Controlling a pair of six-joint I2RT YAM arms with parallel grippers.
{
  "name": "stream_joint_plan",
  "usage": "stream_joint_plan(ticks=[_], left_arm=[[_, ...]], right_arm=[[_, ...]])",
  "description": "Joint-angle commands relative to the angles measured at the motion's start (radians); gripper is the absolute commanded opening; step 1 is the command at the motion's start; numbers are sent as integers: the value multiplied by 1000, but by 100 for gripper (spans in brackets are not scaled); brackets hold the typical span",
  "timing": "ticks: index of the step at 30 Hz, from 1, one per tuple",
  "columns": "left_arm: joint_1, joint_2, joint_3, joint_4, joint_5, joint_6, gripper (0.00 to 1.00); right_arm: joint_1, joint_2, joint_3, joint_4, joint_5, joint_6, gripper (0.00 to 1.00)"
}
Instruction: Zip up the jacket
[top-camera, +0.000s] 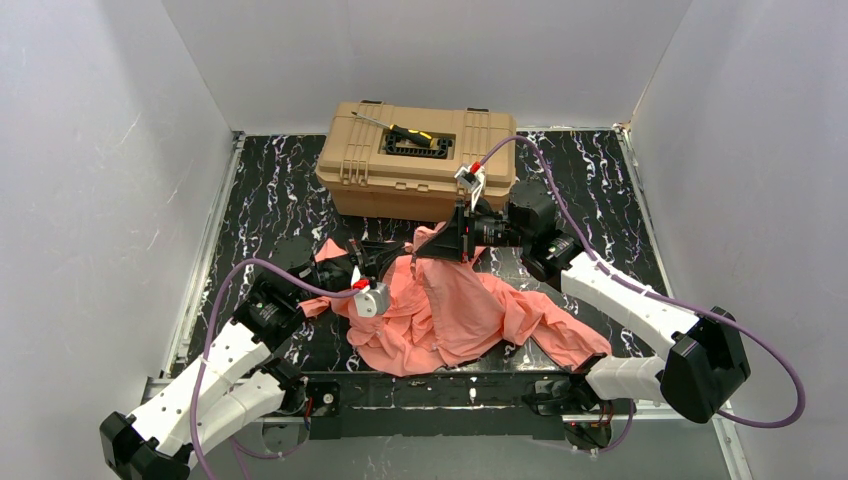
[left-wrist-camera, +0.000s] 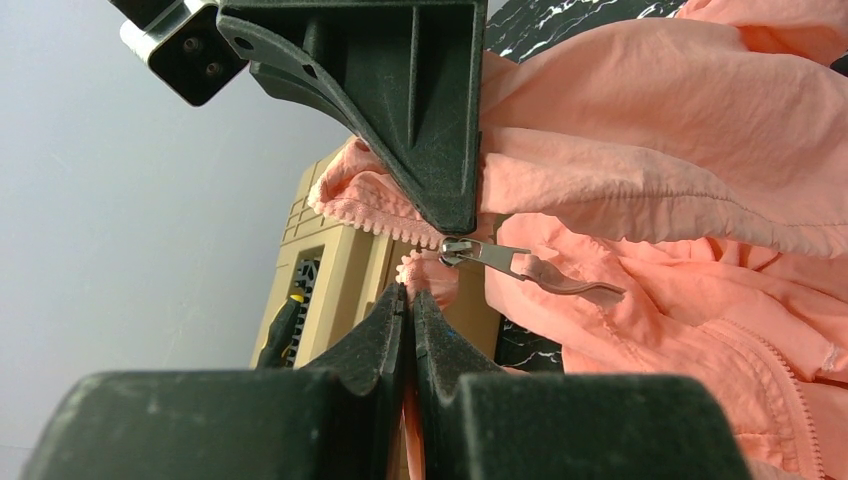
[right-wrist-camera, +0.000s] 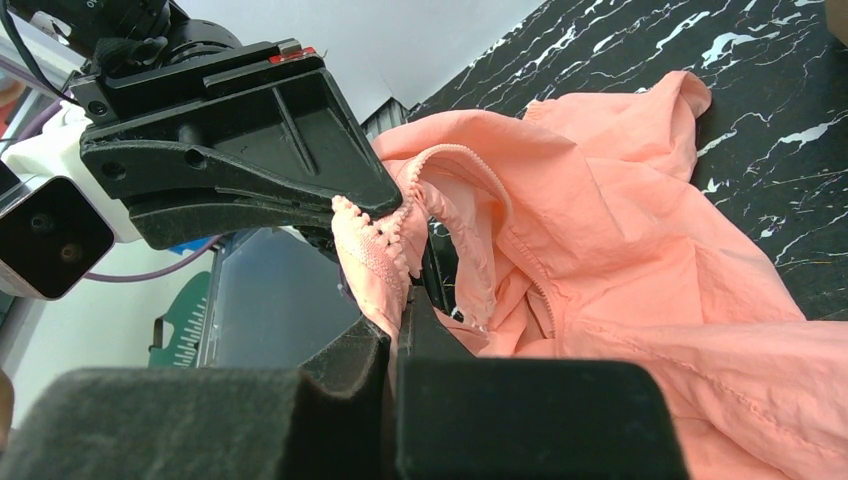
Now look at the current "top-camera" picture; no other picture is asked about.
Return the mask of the pink jacket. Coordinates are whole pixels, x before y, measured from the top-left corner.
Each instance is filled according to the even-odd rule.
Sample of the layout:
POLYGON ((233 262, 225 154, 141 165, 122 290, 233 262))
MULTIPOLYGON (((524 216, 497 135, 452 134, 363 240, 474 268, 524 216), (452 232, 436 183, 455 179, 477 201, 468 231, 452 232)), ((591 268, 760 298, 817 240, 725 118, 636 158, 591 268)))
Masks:
POLYGON ((474 361, 501 341, 533 339, 558 366, 574 369, 609 341, 538 291, 519 291, 471 263, 412 256, 434 235, 419 227, 387 272, 390 305, 375 317, 358 314, 351 298, 301 302, 309 317, 330 309, 348 319, 348 343, 374 370, 395 376, 428 374, 474 361))

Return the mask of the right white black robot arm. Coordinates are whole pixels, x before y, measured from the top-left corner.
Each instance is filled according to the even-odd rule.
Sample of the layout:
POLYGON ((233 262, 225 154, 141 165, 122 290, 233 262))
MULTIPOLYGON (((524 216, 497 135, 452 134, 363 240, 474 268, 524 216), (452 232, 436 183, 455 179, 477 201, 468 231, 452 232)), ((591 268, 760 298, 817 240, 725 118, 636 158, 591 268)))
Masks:
POLYGON ((513 187, 501 211, 479 198, 459 200, 417 254, 467 262, 479 247, 519 248, 537 281, 589 303, 654 352, 647 358, 591 355, 574 372, 579 398, 649 400, 692 422, 709 421, 751 374, 733 319, 720 309, 697 313, 662 302, 651 287, 591 259, 579 240, 558 228, 558 212, 538 182, 513 187))

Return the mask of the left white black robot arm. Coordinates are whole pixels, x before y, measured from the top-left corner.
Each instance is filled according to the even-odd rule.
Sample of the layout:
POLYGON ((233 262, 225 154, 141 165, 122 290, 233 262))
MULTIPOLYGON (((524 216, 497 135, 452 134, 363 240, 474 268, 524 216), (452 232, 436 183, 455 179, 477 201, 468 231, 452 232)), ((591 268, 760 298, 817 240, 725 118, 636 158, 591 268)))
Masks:
POLYGON ((406 252, 403 242, 350 240, 323 254, 304 237, 279 241, 270 257, 249 258, 225 277, 212 321, 221 318, 229 284, 246 268, 256 276, 244 300, 210 325, 202 353, 161 391, 128 414, 111 413, 99 427, 104 458, 121 479, 186 479, 211 470, 206 455, 254 420, 306 401, 307 381, 278 350, 305 323, 302 303, 350 300, 360 316, 384 313, 384 276, 406 252))

